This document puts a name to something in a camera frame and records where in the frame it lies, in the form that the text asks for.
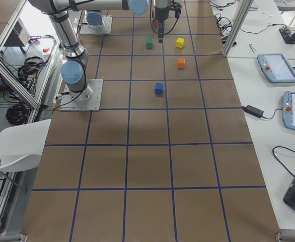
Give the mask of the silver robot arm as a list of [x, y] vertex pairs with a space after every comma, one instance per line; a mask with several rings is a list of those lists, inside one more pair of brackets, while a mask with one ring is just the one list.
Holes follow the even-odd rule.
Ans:
[[87, 82], [86, 66], [88, 52], [80, 40], [69, 19], [71, 11], [130, 10], [129, 1], [29, 1], [29, 3], [47, 14], [63, 46], [67, 62], [61, 67], [61, 75], [69, 88], [69, 95], [76, 102], [88, 101], [93, 90]]
[[165, 20], [169, 17], [169, 11], [175, 3], [171, 1], [84, 1], [78, 2], [77, 9], [86, 11], [85, 19], [92, 29], [100, 29], [105, 26], [102, 10], [131, 11], [135, 15], [142, 15], [148, 9], [154, 10], [154, 18], [157, 20], [158, 42], [162, 43], [165, 35]]

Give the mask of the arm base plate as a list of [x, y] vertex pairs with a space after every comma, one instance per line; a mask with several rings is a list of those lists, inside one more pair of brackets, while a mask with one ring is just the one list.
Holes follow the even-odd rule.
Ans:
[[60, 111], [99, 111], [103, 89], [103, 79], [87, 79], [87, 88], [78, 96], [78, 93], [69, 91], [65, 84], [64, 92], [68, 95], [62, 96]]
[[110, 15], [102, 16], [100, 25], [88, 25], [87, 22], [81, 26], [80, 35], [110, 35], [113, 17]]

